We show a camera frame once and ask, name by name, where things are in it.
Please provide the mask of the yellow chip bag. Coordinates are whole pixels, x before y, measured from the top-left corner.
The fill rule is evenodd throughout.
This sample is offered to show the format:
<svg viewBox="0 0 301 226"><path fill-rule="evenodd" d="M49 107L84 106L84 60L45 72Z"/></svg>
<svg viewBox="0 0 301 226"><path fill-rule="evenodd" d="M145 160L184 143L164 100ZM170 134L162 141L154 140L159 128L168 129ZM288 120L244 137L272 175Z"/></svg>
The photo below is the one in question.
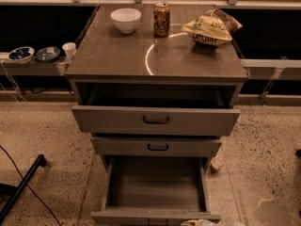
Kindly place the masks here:
<svg viewBox="0 0 301 226"><path fill-rule="evenodd" d="M182 31L194 42L218 47L232 41L232 34L242 27L232 16L219 8L214 8L185 24Z"/></svg>

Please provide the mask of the dark blue-green bowl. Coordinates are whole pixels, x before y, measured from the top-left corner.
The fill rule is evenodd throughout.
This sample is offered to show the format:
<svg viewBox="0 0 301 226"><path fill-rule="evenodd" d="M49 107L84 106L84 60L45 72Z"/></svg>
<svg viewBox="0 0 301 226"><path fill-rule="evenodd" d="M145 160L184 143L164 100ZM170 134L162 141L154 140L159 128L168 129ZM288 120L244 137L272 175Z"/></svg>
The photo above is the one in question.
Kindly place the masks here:
<svg viewBox="0 0 301 226"><path fill-rule="evenodd" d="M36 60L40 62L55 62L58 60L60 50L55 46L42 48L36 53Z"/></svg>

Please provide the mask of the grey top drawer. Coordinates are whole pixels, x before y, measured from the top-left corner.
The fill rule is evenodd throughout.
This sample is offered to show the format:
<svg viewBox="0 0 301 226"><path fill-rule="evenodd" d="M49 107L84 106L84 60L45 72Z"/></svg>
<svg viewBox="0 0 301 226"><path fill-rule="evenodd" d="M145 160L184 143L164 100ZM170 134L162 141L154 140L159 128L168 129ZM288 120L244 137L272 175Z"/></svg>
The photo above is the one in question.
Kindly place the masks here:
<svg viewBox="0 0 301 226"><path fill-rule="evenodd" d="M238 109L75 105L82 132L166 136L229 136Z"/></svg>

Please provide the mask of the blue patterned bowl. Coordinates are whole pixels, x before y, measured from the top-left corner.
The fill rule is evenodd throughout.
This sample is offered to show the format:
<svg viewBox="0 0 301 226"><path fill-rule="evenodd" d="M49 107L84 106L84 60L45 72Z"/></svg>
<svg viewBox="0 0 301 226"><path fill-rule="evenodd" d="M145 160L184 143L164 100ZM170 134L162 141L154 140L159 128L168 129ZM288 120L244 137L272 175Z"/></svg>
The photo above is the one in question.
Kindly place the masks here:
<svg viewBox="0 0 301 226"><path fill-rule="evenodd" d="M8 59L20 64L26 64L31 61L34 53L35 50L32 47L23 46L12 50L8 55Z"/></svg>

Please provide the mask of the grey middle drawer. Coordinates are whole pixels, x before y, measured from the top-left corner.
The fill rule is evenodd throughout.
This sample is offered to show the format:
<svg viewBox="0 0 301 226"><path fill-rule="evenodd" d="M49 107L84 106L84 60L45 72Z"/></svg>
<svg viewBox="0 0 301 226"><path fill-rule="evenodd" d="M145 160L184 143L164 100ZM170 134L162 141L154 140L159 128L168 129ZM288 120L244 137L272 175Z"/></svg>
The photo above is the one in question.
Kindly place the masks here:
<svg viewBox="0 0 301 226"><path fill-rule="evenodd" d="M220 139L184 137L93 137L99 155L213 157Z"/></svg>

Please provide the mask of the white paper cup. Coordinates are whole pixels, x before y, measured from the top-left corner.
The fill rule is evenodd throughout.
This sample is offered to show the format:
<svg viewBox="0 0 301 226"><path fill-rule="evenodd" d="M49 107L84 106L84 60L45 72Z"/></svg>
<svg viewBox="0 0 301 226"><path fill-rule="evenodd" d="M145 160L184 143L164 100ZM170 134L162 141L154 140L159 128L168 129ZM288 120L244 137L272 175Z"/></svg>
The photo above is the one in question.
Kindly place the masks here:
<svg viewBox="0 0 301 226"><path fill-rule="evenodd" d="M74 42L67 42L62 45L62 49L68 60L72 60L76 53L76 44Z"/></svg>

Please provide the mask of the grey bottom drawer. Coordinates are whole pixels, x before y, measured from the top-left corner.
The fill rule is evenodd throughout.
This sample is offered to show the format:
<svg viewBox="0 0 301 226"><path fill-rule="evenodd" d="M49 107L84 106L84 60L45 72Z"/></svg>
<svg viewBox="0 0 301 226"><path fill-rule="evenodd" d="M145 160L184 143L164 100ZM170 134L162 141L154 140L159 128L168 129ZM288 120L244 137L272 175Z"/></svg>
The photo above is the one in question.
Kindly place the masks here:
<svg viewBox="0 0 301 226"><path fill-rule="evenodd" d="M202 160L196 157L113 156L97 224L180 226L190 219L216 223Z"/></svg>

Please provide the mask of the tan caster wheel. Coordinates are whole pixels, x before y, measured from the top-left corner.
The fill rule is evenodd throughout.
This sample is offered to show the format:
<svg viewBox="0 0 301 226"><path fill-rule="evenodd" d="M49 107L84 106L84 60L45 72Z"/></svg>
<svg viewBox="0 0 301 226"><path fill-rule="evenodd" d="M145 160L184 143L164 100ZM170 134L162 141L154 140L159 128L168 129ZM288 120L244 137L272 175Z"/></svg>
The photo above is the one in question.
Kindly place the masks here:
<svg viewBox="0 0 301 226"><path fill-rule="evenodd" d="M226 164L227 160L228 158L223 154L215 156L211 160L211 164L210 164L211 172L212 173L219 172L221 168Z"/></svg>

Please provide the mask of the white bowl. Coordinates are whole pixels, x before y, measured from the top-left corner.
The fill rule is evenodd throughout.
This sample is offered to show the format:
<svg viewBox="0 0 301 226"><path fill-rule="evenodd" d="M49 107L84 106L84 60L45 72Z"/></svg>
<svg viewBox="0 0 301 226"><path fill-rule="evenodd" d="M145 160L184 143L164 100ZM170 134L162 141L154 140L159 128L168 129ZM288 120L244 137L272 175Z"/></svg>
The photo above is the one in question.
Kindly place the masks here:
<svg viewBox="0 0 301 226"><path fill-rule="evenodd" d="M135 8L119 8L111 13L115 28L122 33L134 32L141 19L141 12Z"/></svg>

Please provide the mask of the brown drink can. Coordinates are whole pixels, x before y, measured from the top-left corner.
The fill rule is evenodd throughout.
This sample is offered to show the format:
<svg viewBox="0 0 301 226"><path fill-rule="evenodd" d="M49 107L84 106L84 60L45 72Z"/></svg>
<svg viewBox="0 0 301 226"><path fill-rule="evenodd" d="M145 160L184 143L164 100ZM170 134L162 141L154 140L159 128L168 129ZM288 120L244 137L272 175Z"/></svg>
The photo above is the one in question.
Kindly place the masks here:
<svg viewBox="0 0 301 226"><path fill-rule="evenodd" d="M170 8L167 2L157 2L153 8L153 29L154 35L165 37L169 34Z"/></svg>

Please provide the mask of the grey drawer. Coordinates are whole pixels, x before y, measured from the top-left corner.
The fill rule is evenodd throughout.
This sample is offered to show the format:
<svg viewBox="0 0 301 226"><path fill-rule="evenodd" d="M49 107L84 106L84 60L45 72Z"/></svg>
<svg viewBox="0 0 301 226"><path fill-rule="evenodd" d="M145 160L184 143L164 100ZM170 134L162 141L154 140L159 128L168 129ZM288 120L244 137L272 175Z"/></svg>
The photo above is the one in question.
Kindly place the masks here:
<svg viewBox="0 0 301 226"><path fill-rule="evenodd" d="M184 137L93 137L99 155L213 157L220 139Z"/></svg>
<svg viewBox="0 0 301 226"><path fill-rule="evenodd" d="M229 136L238 109L75 105L82 132L166 136Z"/></svg>
<svg viewBox="0 0 301 226"><path fill-rule="evenodd" d="M113 156L97 224L180 226L190 219L216 223L202 160L196 157Z"/></svg>

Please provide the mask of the grey drawer cabinet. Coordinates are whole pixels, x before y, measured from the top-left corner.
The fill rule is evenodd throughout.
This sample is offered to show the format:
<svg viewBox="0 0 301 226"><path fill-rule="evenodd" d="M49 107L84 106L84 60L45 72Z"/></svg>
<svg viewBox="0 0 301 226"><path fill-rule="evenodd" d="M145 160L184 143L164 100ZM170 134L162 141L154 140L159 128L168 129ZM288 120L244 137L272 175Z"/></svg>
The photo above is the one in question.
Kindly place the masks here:
<svg viewBox="0 0 301 226"><path fill-rule="evenodd" d="M184 24L205 12L204 7L172 6L170 32L163 38L153 34L150 5L140 7L142 19L132 34L123 34L113 26L109 20L112 10L111 5L100 8L67 70L76 105L235 109L246 71L232 44L213 47L196 43L182 31Z"/></svg>

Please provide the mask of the grey side shelf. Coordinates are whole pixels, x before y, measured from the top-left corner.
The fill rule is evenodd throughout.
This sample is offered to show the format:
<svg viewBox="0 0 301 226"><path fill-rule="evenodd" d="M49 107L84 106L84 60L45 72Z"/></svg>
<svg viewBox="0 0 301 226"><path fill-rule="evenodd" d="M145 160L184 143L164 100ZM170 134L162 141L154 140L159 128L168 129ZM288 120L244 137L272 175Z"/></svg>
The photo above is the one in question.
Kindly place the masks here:
<svg viewBox="0 0 301 226"><path fill-rule="evenodd" d="M20 64L9 60L8 53L0 53L1 75L63 76L69 64L64 56L50 63L33 58L29 63Z"/></svg>

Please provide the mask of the black stand leg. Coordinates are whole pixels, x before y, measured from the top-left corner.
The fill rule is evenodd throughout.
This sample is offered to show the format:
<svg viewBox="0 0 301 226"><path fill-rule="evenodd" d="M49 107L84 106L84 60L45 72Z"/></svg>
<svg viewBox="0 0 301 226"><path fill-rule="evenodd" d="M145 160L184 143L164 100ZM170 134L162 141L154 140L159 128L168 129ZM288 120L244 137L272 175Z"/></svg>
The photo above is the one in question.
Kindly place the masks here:
<svg viewBox="0 0 301 226"><path fill-rule="evenodd" d="M12 209L14 206L15 202L19 199L21 194L23 193L25 187L28 185L30 182L31 178L35 174L36 170L39 167L44 167L46 165L46 159L43 154L40 154L26 175L23 177L22 181L17 185L17 186L10 186L6 184L1 184L0 185L0 195L1 196L7 196L8 200L2 207L0 211L0 224L2 224L8 215L9 211Z"/></svg>

